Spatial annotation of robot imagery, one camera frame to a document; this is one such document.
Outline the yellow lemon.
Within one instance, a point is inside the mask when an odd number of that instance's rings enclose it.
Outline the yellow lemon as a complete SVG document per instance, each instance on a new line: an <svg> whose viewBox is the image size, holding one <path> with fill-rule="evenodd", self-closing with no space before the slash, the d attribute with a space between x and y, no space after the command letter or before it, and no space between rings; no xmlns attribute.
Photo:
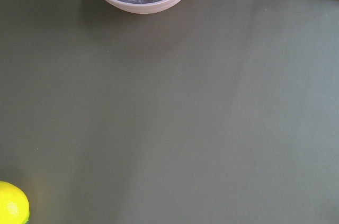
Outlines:
<svg viewBox="0 0 339 224"><path fill-rule="evenodd" d="M25 193L17 186L1 181L1 223L22 224L29 217L30 205Z"/></svg>

